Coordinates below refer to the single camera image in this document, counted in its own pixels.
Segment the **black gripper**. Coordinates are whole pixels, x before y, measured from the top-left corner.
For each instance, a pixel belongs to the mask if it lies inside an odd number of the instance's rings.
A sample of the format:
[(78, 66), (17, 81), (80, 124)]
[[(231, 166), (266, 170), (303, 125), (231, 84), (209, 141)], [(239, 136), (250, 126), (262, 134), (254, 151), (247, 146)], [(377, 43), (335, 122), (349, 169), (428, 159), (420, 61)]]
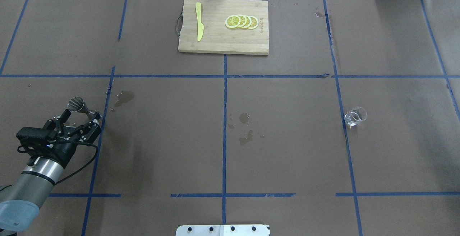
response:
[(80, 126), (66, 126), (72, 112), (68, 109), (57, 116), (54, 120), (48, 120), (43, 126), (47, 132), (48, 144), (73, 144), (95, 147), (94, 142), (102, 132), (99, 120), (101, 115), (98, 111), (87, 111), (88, 122)]

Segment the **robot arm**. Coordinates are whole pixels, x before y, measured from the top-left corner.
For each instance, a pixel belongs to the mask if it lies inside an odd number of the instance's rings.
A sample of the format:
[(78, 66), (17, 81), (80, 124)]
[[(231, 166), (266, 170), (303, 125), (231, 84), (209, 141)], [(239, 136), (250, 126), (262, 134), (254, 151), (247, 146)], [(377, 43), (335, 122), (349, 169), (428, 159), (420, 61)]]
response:
[(89, 120), (80, 126), (66, 126), (71, 110), (49, 119), (42, 128), (23, 127), (16, 134), (19, 153), (29, 156), (25, 169), (13, 185), (1, 188), (0, 227), (2, 236), (16, 236), (29, 228), (53, 188), (64, 179), (62, 173), (78, 146), (94, 144), (102, 132), (101, 115), (85, 111)]

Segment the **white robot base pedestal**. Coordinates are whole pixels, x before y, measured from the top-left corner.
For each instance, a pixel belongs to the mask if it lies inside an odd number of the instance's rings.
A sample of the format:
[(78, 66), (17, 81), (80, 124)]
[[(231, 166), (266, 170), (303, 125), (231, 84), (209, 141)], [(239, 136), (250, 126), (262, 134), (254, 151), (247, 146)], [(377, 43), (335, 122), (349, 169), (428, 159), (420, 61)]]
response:
[(176, 236), (270, 236), (269, 225), (184, 225), (176, 229)]

